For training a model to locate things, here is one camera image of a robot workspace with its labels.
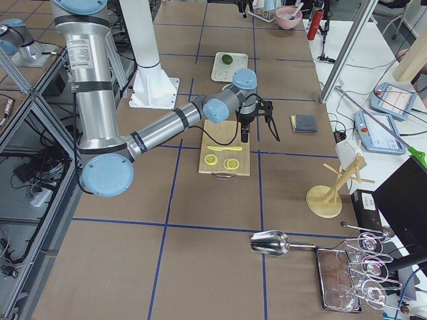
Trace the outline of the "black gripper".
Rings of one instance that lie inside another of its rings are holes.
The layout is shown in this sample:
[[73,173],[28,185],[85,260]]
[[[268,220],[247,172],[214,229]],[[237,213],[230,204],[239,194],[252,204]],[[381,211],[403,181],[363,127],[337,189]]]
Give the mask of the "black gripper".
[[247,143],[250,136],[250,123],[255,119],[255,113],[239,113],[238,121],[241,127],[241,142]]

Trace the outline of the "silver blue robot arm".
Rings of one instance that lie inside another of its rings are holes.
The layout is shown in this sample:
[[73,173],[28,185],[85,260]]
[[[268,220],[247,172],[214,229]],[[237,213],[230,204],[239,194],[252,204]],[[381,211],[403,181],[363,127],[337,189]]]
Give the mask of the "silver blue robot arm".
[[82,158],[77,172],[81,189],[100,197],[114,197],[133,181],[133,161],[186,131],[203,119],[225,121],[233,112],[255,107],[256,73],[237,70],[232,82],[219,93],[200,95],[182,107],[169,106],[167,113],[148,126],[120,135],[111,58],[115,54],[107,36],[111,29],[105,1],[52,1],[56,30],[66,40],[72,74],[74,105],[83,134],[75,142]]

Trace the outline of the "second robot arm grey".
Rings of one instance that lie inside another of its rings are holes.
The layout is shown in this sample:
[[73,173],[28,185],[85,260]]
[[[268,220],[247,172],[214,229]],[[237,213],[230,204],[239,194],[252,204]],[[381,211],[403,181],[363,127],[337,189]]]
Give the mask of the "second robot arm grey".
[[50,56],[58,54],[59,46],[40,43],[20,19],[1,22],[1,48],[18,67],[44,67]]

